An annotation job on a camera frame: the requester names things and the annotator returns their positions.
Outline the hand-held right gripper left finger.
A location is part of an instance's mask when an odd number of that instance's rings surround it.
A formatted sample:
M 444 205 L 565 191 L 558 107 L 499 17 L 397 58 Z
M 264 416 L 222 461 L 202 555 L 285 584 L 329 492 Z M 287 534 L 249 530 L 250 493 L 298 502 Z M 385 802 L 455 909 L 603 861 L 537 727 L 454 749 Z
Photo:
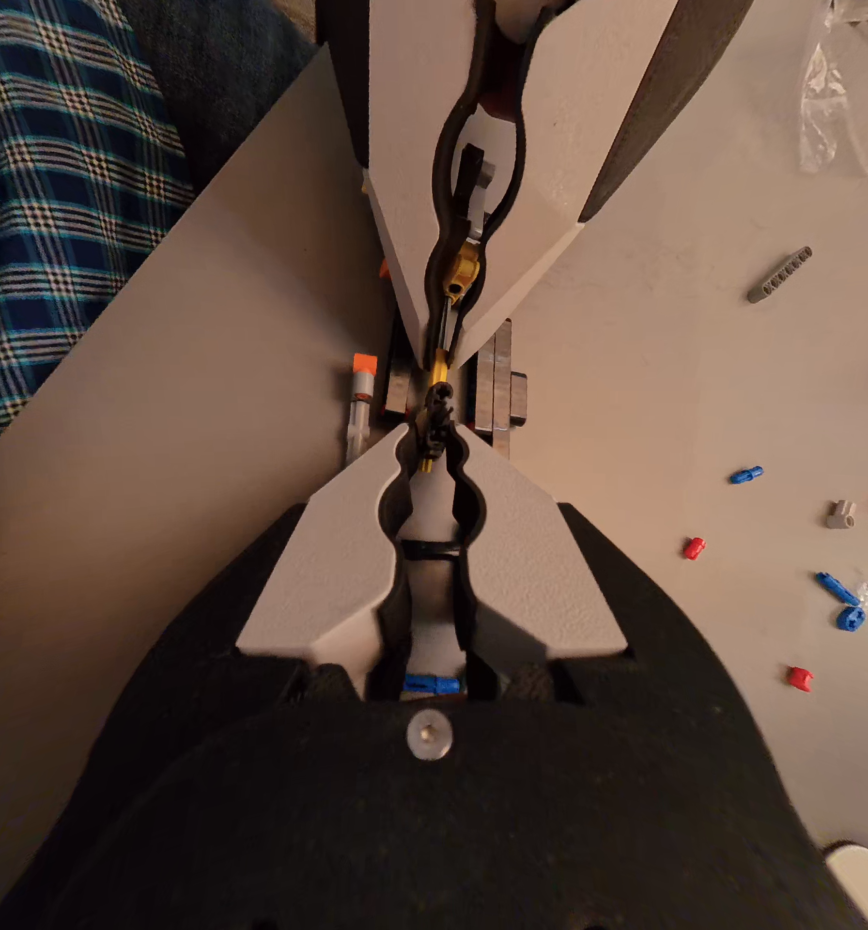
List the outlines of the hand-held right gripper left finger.
M 413 513 L 415 431 L 396 427 L 312 495 L 236 641 L 246 656 L 346 670 L 361 698 L 395 692 L 412 643 L 398 534 Z

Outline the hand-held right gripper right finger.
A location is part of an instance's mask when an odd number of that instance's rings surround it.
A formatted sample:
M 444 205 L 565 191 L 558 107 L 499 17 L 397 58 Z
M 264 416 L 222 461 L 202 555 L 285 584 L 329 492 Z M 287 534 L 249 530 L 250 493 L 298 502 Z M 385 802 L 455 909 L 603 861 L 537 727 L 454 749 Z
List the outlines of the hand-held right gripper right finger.
M 625 634 L 556 500 L 465 426 L 451 426 L 445 449 L 467 698 L 495 700 L 518 673 L 542 677 L 558 660 L 623 655 Z

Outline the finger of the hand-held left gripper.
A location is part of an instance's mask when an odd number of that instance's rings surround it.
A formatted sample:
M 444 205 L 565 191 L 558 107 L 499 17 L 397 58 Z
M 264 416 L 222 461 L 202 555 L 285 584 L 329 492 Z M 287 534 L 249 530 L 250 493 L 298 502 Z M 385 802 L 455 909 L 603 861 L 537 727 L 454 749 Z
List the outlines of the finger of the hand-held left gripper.
M 481 295 L 454 363 L 487 342 L 577 237 L 579 219 L 675 1 L 581 1 L 536 40 L 521 94 L 524 168 L 485 245 Z
M 440 229 L 432 173 L 465 88 L 476 32 L 469 1 L 371 1 L 367 192 L 398 309 L 423 364 L 428 260 Z

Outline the grey orange-ended lego link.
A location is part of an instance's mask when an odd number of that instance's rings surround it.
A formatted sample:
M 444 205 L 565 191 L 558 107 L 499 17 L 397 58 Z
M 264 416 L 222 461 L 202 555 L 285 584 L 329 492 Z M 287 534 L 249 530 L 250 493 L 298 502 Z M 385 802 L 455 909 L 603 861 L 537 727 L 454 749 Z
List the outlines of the grey orange-ended lego link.
M 378 360 L 374 355 L 353 356 L 345 467 L 359 459 L 367 448 L 371 434 L 370 414 L 377 364 Z

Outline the black lego gear frame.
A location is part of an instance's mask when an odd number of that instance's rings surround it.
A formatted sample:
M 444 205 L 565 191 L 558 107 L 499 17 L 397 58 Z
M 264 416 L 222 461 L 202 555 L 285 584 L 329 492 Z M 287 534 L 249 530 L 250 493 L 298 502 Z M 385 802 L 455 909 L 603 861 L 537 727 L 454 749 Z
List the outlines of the black lego gear frame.
M 451 384 L 440 380 L 428 388 L 425 401 L 416 415 L 414 431 L 420 472 L 431 472 L 445 451 L 452 423 L 452 398 Z

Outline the black lego chassis assembly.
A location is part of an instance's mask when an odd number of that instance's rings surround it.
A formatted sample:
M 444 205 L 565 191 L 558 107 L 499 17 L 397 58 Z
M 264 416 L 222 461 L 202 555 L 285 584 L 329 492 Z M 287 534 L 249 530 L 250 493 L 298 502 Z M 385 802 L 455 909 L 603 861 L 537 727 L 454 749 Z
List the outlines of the black lego chassis assembly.
M 459 145 L 456 180 L 451 184 L 451 218 L 467 230 L 441 275 L 440 328 L 433 338 L 435 358 L 427 372 L 418 366 L 400 307 L 396 308 L 384 368 L 384 387 L 379 420 L 386 424 L 404 421 L 417 394 L 417 378 L 438 384 L 447 379 L 449 361 L 455 360 L 455 343 L 461 324 L 468 319 L 473 297 L 484 286 L 484 234 L 491 220 L 486 193 L 495 177 L 495 165 L 473 143 Z M 472 356 L 466 375 L 465 424 L 504 456 L 510 455 L 510 433 L 525 424 L 528 382 L 511 366 L 512 325 L 503 320 L 496 332 Z

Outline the grey holed lego beam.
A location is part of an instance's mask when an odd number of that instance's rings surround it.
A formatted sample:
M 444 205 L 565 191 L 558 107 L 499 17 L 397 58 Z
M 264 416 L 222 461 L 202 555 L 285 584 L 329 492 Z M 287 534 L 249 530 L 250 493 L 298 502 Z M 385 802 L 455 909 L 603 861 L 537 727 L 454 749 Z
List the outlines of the grey holed lego beam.
M 756 304 L 774 295 L 812 258 L 812 254 L 812 248 L 806 246 L 787 255 L 748 289 L 745 294 L 747 302 Z

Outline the clear plastic bag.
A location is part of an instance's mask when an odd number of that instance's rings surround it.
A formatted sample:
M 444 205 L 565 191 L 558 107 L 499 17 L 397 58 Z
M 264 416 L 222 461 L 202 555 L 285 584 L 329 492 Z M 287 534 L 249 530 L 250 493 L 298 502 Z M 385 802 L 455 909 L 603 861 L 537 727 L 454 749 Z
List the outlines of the clear plastic bag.
M 803 173 L 868 178 L 868 1 L 813 2 L 795 113 Z

